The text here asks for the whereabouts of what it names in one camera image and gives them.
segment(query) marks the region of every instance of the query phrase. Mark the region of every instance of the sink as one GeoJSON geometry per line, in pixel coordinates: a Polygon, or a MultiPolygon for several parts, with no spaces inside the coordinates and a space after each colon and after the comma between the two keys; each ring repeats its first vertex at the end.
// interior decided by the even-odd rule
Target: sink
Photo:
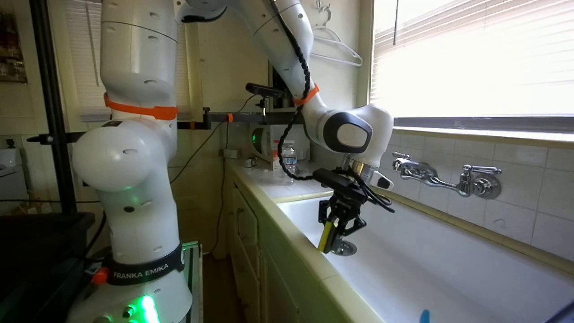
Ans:
{"type": "MultiPolygon", "coordinates": [[[[323,231],[323,224],[318,222],[320,201],[278,202],[312,247],[320,244],[323,231]]],[[[485,308],[476,306],[470,299],[461,299],[456,290],[386,245],[375,231],[375,222],[384,222],[384,217],[400,217],[400,213],[366,204],[361,215],[368,226],[345,236],[357,245],[357,253],[352,256],[329,253],[325,258],[382,319],[416,323],[425,310],[431,310],[431,317],[436,321],[495,321],[488,314],[485,315],[485,308]]]]}
{"type": "MultiPolygon", "coordinates": [[[[320,201],[278,202],[309,247],[323,231],[320,201]]],[[[431,321],[546,321],[571,301],[573,280],[402,204],[393,208],[397,213],[364,204],[368,226],[345,236],[357,253],[323,254],[384,321],[416,323],[429,314],[431,321]]]]}

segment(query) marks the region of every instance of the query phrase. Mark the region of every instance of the chrome faucet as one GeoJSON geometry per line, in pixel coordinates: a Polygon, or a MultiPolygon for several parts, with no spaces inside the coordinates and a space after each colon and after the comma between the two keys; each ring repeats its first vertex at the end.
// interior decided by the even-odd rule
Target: chrome faucet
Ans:
{"type": "Polygon", "coordinates": [[[494,199],[503,192],[503,183],[497,177],[501,172],[499,167],[465,163],[456,190],[465,197],[476,193],[483,199],[494,199]]]}
{"type": "Polygon", "coordinates": [[[393,168],[400,172],[402,179],[416,177],[429,186],[445,184],[445,181],[438,177],[436,168],[431,167],[427,161],[411,159],[409,154],[397,152],[397,150],[393,152],[393,156],[395,156],[393,168]]]}
{"type": "Polygon", "coordinates": [[[400,172],[402,179],[416,177],[429,186],[443,186],[456,190],[460,195],[479,195],[483,199],[495,199],[503,192],[503,184],[497,177],[503,170],[499,167],[486,167],[486,165],[465,165],[460,175],[460,183],[449,183],[438,177],[434,167],[427,161],[411,159],[409,154],[393,152],[393,168],[400,172]]]}

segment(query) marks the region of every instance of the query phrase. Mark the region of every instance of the bottle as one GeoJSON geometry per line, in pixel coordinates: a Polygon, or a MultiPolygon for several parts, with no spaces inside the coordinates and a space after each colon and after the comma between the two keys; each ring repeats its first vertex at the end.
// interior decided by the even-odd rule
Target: bottle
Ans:
{"type": "MultiPolygon", "coordinates": [[[[291,174],[298,174],[298,154],[294,150],[294,140],[286,140],[284,141],[284,149],[282,149],[282,159],[286,163],[286,168],[291,172],[291,174]]],[[[286,183],[293,183],[294,179],[289,177],[286,172],[282,172],[284,177],[286,177],[286,183]]]]}

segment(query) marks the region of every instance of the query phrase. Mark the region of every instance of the black cable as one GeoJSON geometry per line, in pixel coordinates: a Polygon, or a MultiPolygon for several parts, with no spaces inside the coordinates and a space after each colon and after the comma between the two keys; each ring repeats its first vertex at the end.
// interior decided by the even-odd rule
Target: black cable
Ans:
{"type": "Polygon", "coordinates": [[[97,231],[94,233],[90,244],[86,245],[85,256],[88,256],[90,249],[94,247],[94,244],[97,242],[97,238],[103,235],[106,222],[108,222],[108,213],[103,211],[103,220],[101,220],[97,231]]]}
{"type": "MultiPolygon", "coordinates": [[[[244,100],[244,104],[242,104],[235,113],[241,113],[253,97],[257,97],[257,95],[248,97],[248,98],[244,100]]],[[[183,163],[181,170],[171,179],[173,184],[174,184],[174,183],[178,181],[178,177],[187,170],[187,167],[194,161],[194,158],[199,154],[199,150],[210,141],[210,138],[217,132],[217,129],[219,129],[223,123],[225,123],[225,122],[219,122],[219,123],[214,127],[214,131],[210,132],[210,136],[205,138],[203,143],[194,150],[194,154],[190,154],[190,156],[187,158],[187,161],[183,163]]]]}
{"type": "MultiPolygon", "coordinates": [[[[303,100],[305,100],[307,95],[309,95],[309,91],[311,91],[311,71],[309,71],[307,59],[305,59],[305,55],[303,55],[303,50],[302,50],[298,39],[293,36],[293,32],[289,30],[287,23],[284,21],[284,18],[282,18],[282,14],[280,14],[280,9],[277,7],[277,1],[271,0],[271,5],[273,5],[273,9],[275,9],[275,14],[277,14],[278,21],[282,23],[282,27],[284,27],[284,30],[286,30],[286,34],[287,34],[287,39],[289,39],[289,43],[291,43],[296,57],[300,59],[302,68],[303,68],[303,75],[305,75],[303,100]]],[[[287,168],[286,161],[284,161],[284,141],[286,141],[291,127],[294,125],[294,122],[302,116],[303,105],[305,105],[305,102],[296,107],[294,116],[291,118],[291,122],[287,123],[284,134],[280,136],[280,141],[278,141],[278,154],[280,154],[280,156],[278,156],[278,158],[280,158],[280,165],[282,165],[284,172],[286,172],[289,177],[298,179],[298,181],[311,181],[311,179],[314,179],[312,175],[298,175],[298,174],[293,174],[293,172],[287,168]]]]}

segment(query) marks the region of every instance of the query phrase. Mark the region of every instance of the orange ring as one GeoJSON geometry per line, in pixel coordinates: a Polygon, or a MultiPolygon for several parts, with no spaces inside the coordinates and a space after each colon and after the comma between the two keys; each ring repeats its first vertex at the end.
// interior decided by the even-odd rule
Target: orange ring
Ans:
{"type": "Polygon", "coordinates": [[[160,120],[174,120],[178,116],[176,105],[153,105],[153,107],[129,105],[129,104],[113,102],[108,97],[108,93],[104,93],[104,102],[110,109],[122,111],[122,113],[149,114],[160,120]]]}

